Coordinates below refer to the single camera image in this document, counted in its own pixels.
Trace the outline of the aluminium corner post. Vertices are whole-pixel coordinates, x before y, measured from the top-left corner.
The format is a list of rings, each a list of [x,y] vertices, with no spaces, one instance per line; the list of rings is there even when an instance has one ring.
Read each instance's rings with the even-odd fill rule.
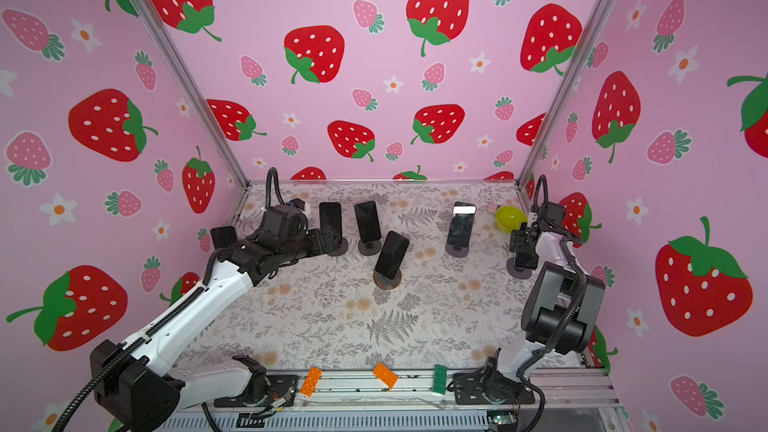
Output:
[[[566,108],[567,102],[575,90],[576,81],[584,69],[588,53],[591,51],[591,47],[595,45],[599,39],[617,1],[618,0],[594,1],[589,18],[583,25],[583,32],[580,40],[575,46],[575,51],[567,61],[568,67],[563,71],[564,75],[555,89],[554,96],[545,113],[543,123],[539,129],[533,148],[531,149],[529,157],[526,159],[521,172],[523,177],[528,178],[530,174],[537,177],[535,172],[537,162],[547,145],[547,141],[552,135],[552,131],[557,125],[563,110]]]
[[[149,36],[158,48],[174,80],[178,84],[184,97],[191,105],[198,121],[206,131],[206,134],[216,149],[220,158],[226,164],[238,187],[245,190],[249,186],[249,179],[228,145],[224,134],[219,129],[202,92],[197,86],[193,75],[185,64],[182,55],[175,46],[167,32],[166,25],[154,9],[151,0],[130,0],[138,13]]]

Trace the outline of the aluminium corner post left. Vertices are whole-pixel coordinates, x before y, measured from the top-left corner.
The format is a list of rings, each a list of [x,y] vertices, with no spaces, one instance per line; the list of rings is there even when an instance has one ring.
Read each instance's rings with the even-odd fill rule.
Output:
[[[182,55],[175,46],[167,32],[166,25],[154,9],[151,0],[130,0],[138,13],[149,36],[158,48],[174,80],[178,84],[184,97],[191,105],[198,121],[206,131],[206,134],[216,149],[220,158],[226,164],[238,187],[245,190],[249,186],[249,179],[228,145],[224,134],[219,129],[202,92],[197,86],[193,75],[185,64]]]

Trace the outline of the orange brick left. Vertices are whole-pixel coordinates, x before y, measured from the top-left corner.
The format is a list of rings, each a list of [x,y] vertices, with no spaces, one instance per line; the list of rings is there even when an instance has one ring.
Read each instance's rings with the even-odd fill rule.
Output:
[[[316,391],[318,382],[322,378],[323,371],[316,367],[311,367],[304,378],[299,392],[311,398]]]

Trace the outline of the orange brick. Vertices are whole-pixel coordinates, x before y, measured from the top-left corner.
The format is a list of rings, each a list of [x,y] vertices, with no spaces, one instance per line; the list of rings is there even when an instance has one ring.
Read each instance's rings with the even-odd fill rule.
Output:
[[[311,398],[316,391],[318,382],[322,378],[323,371],[316,367],[311,367],[304,378],[299,392]]]
[[[383,363],[378,363],[372,370],[372,374],[380,380],[387,389],[393,389],[399,380],[399,376]]]

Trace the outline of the lime green plastic bowl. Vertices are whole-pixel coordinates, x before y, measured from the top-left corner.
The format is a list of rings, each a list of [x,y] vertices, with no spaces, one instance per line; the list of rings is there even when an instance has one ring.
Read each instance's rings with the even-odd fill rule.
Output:
[[[494,217],[496,228],[506,234],[519,230],[522,224],[527,222],[526,214],[513,206],[499,207],[495,211]]]

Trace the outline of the grey stand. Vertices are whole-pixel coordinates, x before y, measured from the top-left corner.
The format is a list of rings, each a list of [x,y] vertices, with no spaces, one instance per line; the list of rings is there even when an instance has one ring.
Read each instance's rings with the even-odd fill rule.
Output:
[[[445,251],[446,251],[446,253],[448,255],[450,255],[452,257],[455,257],[455,258],[466,258],[468,256],[468,253],[469,253],[469,248],[468,247],[463,247],[463,246],[456,246],[456,245],[452,245],[452,244],[447,243],[445,245]]]
[[[346,237],[342,237],[339,244],[330,252],[327,253],[328,256],[331,257],[339,257],[343,256],[348,251],[348,240]]]
[[[514,257],[511,257],[506,262],[506,270],[507,273],[514,279],[518,280],[527,280],[529,279],[533,272],[530,269],[525,268],[519,268],[516,265],[516,259]]]
[[[369,242],[359,241],[357,243],[357,248],[361,255],[370,257],[380,253],[382,250],[382,243],[380,239]]]

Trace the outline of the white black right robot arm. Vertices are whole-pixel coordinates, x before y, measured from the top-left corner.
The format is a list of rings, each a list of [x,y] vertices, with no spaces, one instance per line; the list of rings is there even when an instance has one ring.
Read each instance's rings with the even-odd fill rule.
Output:
[[[511,233],[514,268],[536,273],[520,319],[522,335],[487,358],[482,368],[453,375],[447,390],[457,404],[532,404],[538,396],[533,371],[556,354],[587,348],[606,285],[579,264],[574,247],[580,242],[547,223],[524,224]]]

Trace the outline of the grey stand rear middle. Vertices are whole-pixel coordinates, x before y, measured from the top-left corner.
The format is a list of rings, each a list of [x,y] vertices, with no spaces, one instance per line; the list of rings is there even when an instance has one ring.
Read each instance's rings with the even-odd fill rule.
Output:
[[[370,257],[380,253],[382,250],[382,243],[380,239],[369,242],[359,241],[357,243],[357,248],[361,255]]]

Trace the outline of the orange brick middle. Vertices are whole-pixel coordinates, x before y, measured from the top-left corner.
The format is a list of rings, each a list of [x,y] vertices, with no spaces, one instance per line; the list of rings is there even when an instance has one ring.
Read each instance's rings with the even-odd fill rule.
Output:
[[[393,389],[399,380],[399,376],[383,363],[378,363],[372,370],[372,374],[380,380],[387,389]]]

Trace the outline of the grey stand far right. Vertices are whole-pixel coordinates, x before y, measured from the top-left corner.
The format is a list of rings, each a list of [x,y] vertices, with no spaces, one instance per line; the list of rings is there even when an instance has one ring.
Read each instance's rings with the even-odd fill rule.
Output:
[[[514,257],[511,257],[506,262],[506,270],[507,273],[514,279],[518,280],[527,280],[529,279],[533,272],[530,269],[525,268],[519,268],[516,265],[516,259]]]

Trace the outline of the round wooden phone stand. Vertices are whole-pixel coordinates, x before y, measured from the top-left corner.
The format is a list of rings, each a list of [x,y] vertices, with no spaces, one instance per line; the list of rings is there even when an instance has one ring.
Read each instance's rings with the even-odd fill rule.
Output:
[[[402,272],[398,270],[392,278],[389,278],[388,276],[381,274],[379,272],[374,271],[373,272],[373,281],[374,284],[382,290],[389,291],[397,288],[402,281]]]

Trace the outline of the grey stand right rear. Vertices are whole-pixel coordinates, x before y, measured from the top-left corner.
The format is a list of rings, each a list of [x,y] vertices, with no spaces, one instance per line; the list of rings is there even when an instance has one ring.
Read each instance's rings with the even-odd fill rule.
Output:
[[[469,248],[468,247],[463,247],[463,246],[456,246],[456,245],[452,245],[452,244],[447,243],[445,245],[445,251],[446,251],[446,253],[448,255],[450,255],[452,257],[455,257],[455,258],[466,258],[468,256],[468,253],[469,253]]]

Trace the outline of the aluminium corner post right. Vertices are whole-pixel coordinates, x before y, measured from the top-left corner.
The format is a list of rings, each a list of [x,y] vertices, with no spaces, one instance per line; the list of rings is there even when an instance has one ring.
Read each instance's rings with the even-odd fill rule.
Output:
[[[617,1],[618,0],[594,1],[589,18],[583,25],[583,32],[580,40],[575,46],[575,51],[567,61],[568,67],[563,71],[564,75],[555,89],[554,96],[545,113],[543,123],[539,129],[533,148],[531,149],[529,157],[526,159],[521,172],[523,177],[528,178],[530,174],[537,177],[535,172],[537,162],[547,145],[547,141],[552,135],[552,131],[557,125],[563,110],[566,108],[567,102],[575,90],[576,81],[584,69],[588,53],[591,51],[591,47],[595,45],[599,39]]]

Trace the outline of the grey stand rear left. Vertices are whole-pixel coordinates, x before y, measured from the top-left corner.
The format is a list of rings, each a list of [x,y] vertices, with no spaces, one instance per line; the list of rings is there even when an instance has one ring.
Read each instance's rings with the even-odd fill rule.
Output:
[[[339,244],[330,252],[327,253],[328,256],[331,257],[339,257],[343,256],[348,251],[348,240],[346,237],[342,237]]]

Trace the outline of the green brick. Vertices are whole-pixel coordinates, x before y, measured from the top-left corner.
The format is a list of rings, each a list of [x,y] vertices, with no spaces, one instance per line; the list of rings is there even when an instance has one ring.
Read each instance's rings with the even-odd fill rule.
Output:
[[[443,365],[435,365],[433,369],[432,379],[432,393],[437,396],[445,396],[447,392],[447,380],[448,369]]]

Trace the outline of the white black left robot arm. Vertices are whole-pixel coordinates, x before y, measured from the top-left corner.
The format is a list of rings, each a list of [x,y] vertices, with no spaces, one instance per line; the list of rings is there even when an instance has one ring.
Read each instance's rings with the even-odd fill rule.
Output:
[[[212,370],[172,376],[181,353],[231,303],[308,257],[334,246],[334,235],[312,229],[292,204],[266,209],[252,234],[237,238],[231,226],[214,231],[215,249],[202,279],[145,327],[91,354],[91,380],[64,409],[54,430],[66,428],[89,397],[130,431],[154,431],[174,412],[217,398],[239,395],[251,383],[255,364],[230,359]]]

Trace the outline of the aluminium front rail base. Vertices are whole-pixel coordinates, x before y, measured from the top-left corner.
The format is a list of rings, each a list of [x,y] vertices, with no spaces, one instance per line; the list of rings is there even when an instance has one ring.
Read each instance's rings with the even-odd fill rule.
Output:
[[[540,369],[526,392],[504,404],[479,397],[458,403],[433,391],[430,369],[398,371],[388,389],[367,370],[327,370],[312,396],[300,392],[272,416],[261,406],[224,399],[175,413],[164,431],[630,431],[632,425],[608,377],[599,369]]]

